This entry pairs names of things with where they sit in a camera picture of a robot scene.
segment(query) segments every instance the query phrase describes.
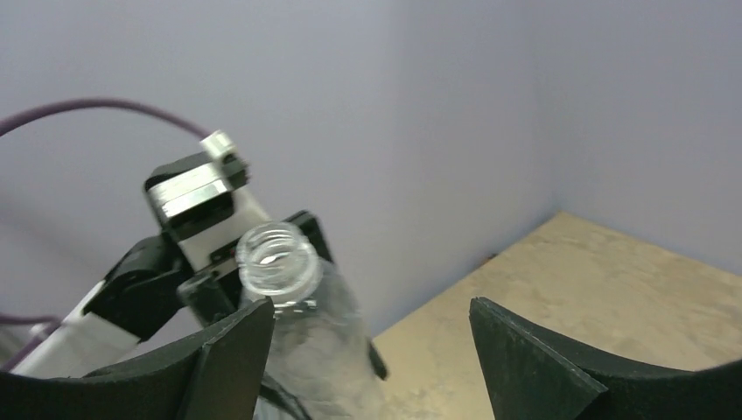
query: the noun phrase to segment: transparent bottle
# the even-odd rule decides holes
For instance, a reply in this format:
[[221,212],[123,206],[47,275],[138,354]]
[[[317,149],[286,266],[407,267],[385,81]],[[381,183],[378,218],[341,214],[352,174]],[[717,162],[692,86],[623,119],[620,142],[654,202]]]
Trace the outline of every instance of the transparent bottle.
[[313,420],[381,418],[359,308],[343,277],[292,224],[270,222],[237,244],[244,298],[269,297],[276,325],[265,373]]

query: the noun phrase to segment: bottle mouth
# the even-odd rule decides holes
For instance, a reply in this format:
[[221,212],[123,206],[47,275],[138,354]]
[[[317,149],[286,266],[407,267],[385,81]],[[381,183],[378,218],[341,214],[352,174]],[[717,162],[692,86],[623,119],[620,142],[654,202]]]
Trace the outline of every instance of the bottle mouth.
[[249,298],[275,304],[298,302],[319,282],[319,258],[297,227],[269,222],[248,231],[237,243],[240,279]]

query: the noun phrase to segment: wooden tabletop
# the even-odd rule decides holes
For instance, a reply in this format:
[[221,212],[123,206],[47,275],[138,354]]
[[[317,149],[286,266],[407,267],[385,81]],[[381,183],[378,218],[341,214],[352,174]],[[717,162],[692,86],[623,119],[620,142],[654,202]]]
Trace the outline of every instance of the wooden tabletop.
[[494,418],[468,319],[479,296],[638,361],[742,357],[742,277],[560,213],[375,340],[393,418]]

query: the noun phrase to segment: gray wall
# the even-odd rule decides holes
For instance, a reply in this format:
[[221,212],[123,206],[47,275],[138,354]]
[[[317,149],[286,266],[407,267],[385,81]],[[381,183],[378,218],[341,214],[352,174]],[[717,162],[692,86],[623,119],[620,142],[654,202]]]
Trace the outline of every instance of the gray wall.
[[[120,95],[225,130],[276,217],[320,215],[379,332],[553,209],[515,4],[4,2],[0,115]],[[110,111],[2,148],[0,310],[23,314],[65,313],[154,234],[141,182],[198,151]],[[178,317],[145,348],[193,328]]]
[[742,274],[742,2],[526,5],[560,207]]

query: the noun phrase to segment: plastic bottle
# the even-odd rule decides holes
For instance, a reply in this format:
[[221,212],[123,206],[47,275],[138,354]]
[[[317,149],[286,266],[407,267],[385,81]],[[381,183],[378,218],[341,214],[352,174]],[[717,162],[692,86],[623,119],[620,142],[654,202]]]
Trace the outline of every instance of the plastic bottle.
[[335,267],[285,222],[250,230],[236,253],[244,298],[269,297],[276,307],[266,375],[313,420],[381,418],[384,398],[364,323]]

